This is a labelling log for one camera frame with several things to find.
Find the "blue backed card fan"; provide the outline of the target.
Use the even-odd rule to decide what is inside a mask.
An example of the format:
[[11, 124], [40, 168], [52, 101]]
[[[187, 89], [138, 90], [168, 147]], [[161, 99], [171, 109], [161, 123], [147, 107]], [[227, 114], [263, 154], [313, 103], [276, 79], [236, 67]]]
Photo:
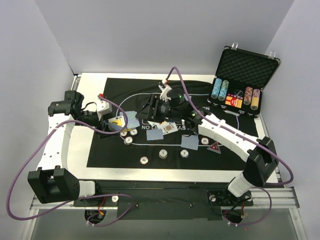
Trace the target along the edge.
[[[123, 130], [136, 129], [137, 127], [140, 126], [140, 122], [136, 118], [136, 114], [137, 114], [136, 111], [126, 111], [125, 113], [127, 115], [127, 125], [126, 125], [126, 128], [124, 128]], [[124, 117], [124, 114], [122, 112], [120, 112], [119, 117], [120, 117], [121, 121], [123, 122], [121, 124], [121, 126], [123, 127], [124, 124], [126, 123], [126, 119]]]

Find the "grey chips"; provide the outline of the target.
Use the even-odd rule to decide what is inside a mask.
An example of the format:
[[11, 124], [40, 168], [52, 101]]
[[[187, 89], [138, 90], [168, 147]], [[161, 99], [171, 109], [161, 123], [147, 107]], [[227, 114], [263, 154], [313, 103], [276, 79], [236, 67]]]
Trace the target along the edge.
[[124, 139], [124, 144], [125, 145], [130, 145], [133, 143], [133, 138], [131, 136], [128, 136]]

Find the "blue backed dealt card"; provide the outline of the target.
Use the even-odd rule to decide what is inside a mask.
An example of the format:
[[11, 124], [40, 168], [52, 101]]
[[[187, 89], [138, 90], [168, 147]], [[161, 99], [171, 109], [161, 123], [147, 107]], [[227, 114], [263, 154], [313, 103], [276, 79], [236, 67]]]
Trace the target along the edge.
[[199, 148], [199, 137], [197, 135], [182, 135], [180, 146], [185, 149], [197, 151]]

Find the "grey chip stack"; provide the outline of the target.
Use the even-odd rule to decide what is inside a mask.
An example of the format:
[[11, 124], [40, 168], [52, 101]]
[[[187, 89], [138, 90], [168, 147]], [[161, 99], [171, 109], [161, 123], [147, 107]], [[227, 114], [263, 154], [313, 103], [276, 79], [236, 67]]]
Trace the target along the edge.
[[167, 156], [168, 156], [168, 152], [167, 152], [167, 150], [165, 150], [165, 149], [161, 149], [161, 150], [159, 151], [158, 155], [159, 155], [159, 157], [160, 157], [161, 159], [166, 159]]

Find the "blue chip stack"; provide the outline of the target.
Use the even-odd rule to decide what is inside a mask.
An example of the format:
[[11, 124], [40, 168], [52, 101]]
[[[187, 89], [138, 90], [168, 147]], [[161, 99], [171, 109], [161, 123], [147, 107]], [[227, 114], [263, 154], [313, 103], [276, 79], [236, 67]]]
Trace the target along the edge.
[[188, 158], [189, 157], [189, 152], [186, 149], [183, 149], [183, 150], [180, 151], [180, 156], [182, 158], [184, 158], [184, 159]]

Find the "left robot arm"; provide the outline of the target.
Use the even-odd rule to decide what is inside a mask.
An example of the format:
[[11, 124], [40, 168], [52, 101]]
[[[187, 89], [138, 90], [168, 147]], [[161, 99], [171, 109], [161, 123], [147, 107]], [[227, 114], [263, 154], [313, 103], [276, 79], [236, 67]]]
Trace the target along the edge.
[[64, 99], [48, 107], [48, 135], [37, 169], [30, 171], [27, 181], [42, 204], [76, 201], [85, 197], [92, 206], [99, 205], [103, 193], [92, 180], [78, 180], [68, 171], [68, 150], [75, 121], [98, 127], [102, 116], [112, 112], [112, 106], [101, 99], [94, 103], [96, 111], [83, 110], [84, 96], [68, 90]]

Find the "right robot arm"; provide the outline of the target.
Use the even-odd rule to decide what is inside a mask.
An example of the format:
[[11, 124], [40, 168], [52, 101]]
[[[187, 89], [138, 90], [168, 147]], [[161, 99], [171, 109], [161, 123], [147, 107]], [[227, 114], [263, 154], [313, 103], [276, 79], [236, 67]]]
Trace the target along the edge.
[[252, 187], [261, 188], [266, 184], [279, 164], [270, 138], [247, 135], [213, 113], [198, 110], [190, 97], [164, 82], [158, 87], [161, 93], [149, 97], [137, 113], [138, 119], [155, 123], [180, 122], [194, 133], [216, 140], [245, 162], [242, 173], [233, 178], [223, 192], [226, 203], [234, 205]]

